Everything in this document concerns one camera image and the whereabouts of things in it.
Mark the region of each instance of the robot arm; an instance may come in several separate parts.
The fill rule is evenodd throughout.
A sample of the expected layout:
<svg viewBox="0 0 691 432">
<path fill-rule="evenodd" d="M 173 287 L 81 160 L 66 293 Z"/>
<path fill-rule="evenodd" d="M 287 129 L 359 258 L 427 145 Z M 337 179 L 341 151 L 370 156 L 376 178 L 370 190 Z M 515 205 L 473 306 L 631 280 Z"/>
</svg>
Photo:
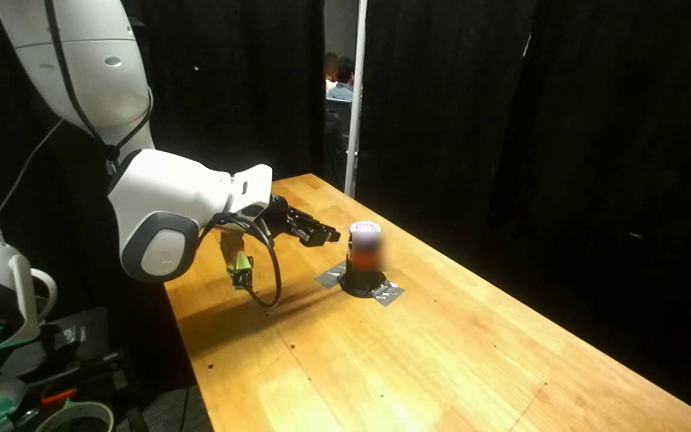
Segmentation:
<svg viewBox="0 0 691 432">
<path fill-rule="evenodd" d="M 119 0 L 0 0 L 0 22 L 49 109 L 109 148 L 108 199 L 126 276 L 169 280 L 191 264 L 204 227 L 241 227 L 264 213 L 268 166 L 230 175 L 152 145 L 152 99 Z"/>
</svg>

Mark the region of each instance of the black curtain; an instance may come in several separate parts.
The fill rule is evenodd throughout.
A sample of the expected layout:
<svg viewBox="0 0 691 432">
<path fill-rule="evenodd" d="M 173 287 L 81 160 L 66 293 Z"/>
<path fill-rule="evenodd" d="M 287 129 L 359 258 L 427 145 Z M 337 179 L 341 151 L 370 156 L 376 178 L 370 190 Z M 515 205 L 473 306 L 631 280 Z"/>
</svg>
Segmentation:
<svg viewBox="0 0 691 432">
<path fill-rule="evenodd" d="M 313 169 L 320 148 L 320 5 L 125 3 L 155 95 L 152 144 L 210 168 L 270 162 Z M 0 29 L 0 201 L 27 154 L 55 125 Z M 118 264 L 102 151 L 61 125 L 0 216 L 1 235 L 60 287 L 52 316 L 105 306 L 109 343 L 143 391 L 191 381 L 163 285 Z"/>
<path fill-rule="evenodd" d="M 359 197 L 691 402 L 691 3 L 372 3 Z"/>
</svg>

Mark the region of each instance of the wooden tabletop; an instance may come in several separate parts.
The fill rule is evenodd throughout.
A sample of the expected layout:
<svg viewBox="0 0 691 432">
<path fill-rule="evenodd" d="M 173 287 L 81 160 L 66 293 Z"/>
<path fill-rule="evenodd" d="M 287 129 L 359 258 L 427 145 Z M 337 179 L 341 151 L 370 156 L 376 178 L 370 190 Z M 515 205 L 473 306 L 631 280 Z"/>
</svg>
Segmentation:
<svg viewBox="0 0 691 432">
<path fill-rule="evenodd" d="M 272 190 L 342 233 L 275 240 L 278 306 L 230 285 L 218 235 L 168 282 L 215 429 L 691 429 L 691 405 L 319 178 Z M 316 280 L 361 217 L 383 227 L 383 274 L 403 287 L 391 305 Z M 246 250 L 270 298 L 270 258 Z"/>
</svg>

